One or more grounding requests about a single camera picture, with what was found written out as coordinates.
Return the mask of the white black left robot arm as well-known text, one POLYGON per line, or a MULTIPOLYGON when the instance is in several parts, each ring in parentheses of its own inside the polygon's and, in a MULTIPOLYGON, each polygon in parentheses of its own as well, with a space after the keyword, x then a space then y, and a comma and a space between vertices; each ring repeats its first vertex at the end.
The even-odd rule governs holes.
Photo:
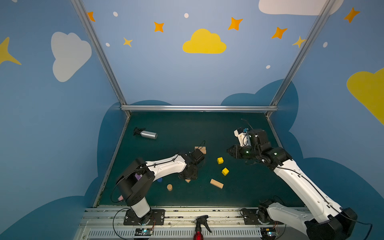
POLYGON ((126 205, 133 210, 139 224, 144 225, 152 214, 146 195, 153 182, 172 174, 178 174, 182 180, 196 180, 198 165, 204 159, 204 154, 198 149, 157 161, 144 161, 139 158, 122 173, 115 187, 126 205))

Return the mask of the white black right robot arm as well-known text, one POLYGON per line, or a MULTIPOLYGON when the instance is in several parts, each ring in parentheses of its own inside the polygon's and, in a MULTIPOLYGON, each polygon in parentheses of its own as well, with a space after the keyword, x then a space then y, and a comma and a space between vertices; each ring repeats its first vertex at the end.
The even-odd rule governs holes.
POLYGON ((268 200, 260 204, 256 211, 259 224, 284 223, 311 240, 346 240, 352 235, 357 214, 328 197, 283 148, 234 145, 227 151, 236 159, 259 160, 279 176, 309 210, 306 214, 268 200))

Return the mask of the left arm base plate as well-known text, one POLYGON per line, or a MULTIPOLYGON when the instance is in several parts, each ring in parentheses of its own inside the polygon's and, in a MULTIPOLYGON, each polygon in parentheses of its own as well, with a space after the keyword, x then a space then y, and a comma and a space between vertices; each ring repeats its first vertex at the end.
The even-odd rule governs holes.
POLYGON ((162 226, 164 218, 165 210, 150 210, 146 215, 139 218, 132 209, 129 209, 123 224, 124 226, 152 226, 153 224, 162 226))

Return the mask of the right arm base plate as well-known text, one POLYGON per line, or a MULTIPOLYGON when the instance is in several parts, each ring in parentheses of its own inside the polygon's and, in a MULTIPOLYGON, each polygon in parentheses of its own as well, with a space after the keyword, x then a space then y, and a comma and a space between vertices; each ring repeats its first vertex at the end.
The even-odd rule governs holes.
POLYGON ((245 225, 269 225, 271 219, 264 209, 242 208, 240 214, 244 219, 245 225))

